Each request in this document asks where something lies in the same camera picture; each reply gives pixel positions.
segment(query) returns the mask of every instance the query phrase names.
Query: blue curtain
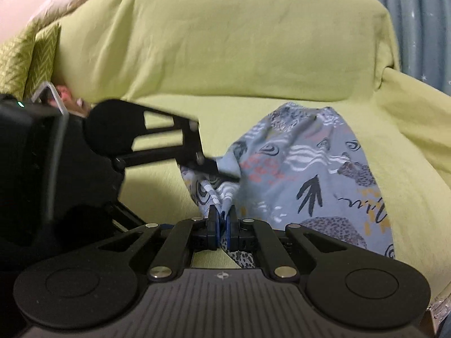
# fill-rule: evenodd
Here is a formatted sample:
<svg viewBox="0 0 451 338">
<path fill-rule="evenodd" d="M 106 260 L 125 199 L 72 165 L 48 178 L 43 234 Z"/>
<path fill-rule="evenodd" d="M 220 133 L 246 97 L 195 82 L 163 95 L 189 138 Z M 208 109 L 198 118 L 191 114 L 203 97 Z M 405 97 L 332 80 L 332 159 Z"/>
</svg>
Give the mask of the blue curtain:
<svg viewBox="0 0 451 338">
<path fill-rule="evenodd" d="M 451 96 L 451 0 L 380 0 L 398 37 L 401 69 Z"/>
</svg>

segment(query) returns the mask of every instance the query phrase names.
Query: chevron patterned pillow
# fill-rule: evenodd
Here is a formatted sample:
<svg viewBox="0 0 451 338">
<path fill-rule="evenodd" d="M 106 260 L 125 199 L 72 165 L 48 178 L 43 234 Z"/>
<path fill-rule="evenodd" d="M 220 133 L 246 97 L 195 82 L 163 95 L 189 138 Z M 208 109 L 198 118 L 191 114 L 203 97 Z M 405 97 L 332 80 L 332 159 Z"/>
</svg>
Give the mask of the chevron patterned pillow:
<svg viewBox="0 0 451 338">
<path fill-rule="evenodd" d="M 52 24 L 36 35 L 33 58 L 23 94 L 24 99 L 30 98 L 43 81 L 50 81 L 60 28 L 58 23 Z"/>
<path fill-rule="evenodd" d="M 0 45 L 0 94 L 22 100 L 33 55 L 37 25 L 29 24 Z"/>
</svg>

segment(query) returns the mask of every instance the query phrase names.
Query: crosshair symbol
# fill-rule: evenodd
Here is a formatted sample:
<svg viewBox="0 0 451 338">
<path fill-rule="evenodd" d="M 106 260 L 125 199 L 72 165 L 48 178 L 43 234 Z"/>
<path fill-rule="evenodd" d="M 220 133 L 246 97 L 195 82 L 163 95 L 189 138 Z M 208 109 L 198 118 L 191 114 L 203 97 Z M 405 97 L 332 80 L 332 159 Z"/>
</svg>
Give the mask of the crosshair symbol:
<svg viewBox="0 0 451 338">
<path fill-rule="evenodd" d="M 229 274 L 226 272 L 220 272 L 216 275 L 216 277 L 218 277 L 219 279 L 222 279 L 223 281 L 229 277 Z"/>
</svg>

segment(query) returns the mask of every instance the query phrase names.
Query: person's hand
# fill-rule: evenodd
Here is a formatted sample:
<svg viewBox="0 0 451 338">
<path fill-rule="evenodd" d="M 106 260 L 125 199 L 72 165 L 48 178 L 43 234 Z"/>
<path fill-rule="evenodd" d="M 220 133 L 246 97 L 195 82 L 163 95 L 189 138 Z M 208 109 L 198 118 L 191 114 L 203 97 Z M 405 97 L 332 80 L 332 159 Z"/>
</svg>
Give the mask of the person's hand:
<svg viewBox="0 0 451 338">
<path fill-rule="evenodd" d="M 70 112 L 75 112 L 77 114 L 81 114 L 83 116 L 87 116 L 89 113 L 89 105 L 86 104 L 83 100 L 78 99 L 75 100 L 72 97 L 72 93 L 70 92 L 70 90 L 68 89 L 68 87 L 63 86 L 63 85 L 57 85 L 56 90 L 58 91 L 58 94 L 60 96 L 60 98 L 63 101 L 64 106 L 66 107 L 66 109 Z M 55 99 L 51 99 L 49 101 L 49 104 L 52 107 L 56 107 L 56 101 Z"/>
</svg>

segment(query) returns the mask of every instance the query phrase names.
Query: garment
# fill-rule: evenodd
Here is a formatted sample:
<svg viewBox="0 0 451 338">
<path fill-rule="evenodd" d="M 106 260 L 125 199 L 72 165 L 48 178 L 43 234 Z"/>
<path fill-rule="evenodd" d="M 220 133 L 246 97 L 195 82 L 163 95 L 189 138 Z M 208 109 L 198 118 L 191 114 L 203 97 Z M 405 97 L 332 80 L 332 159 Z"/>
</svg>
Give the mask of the garment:
<svg viewBox="0 0 451 338">
<path fill-rule="evenodd" d="M 261 219 L 280 230 L 300 223 L 395 257 L 384 201 L 363 149 L 332 108 L 286 103 L 216 160 L 220 170 L 241 176 L 239 184 L 181 168 L 204 217 L 212 204 L 225 214 L 235 205 L 239 219 Z M 253 267 L 251 255 L 228 254 L 241 267 Z"/>
</svg>

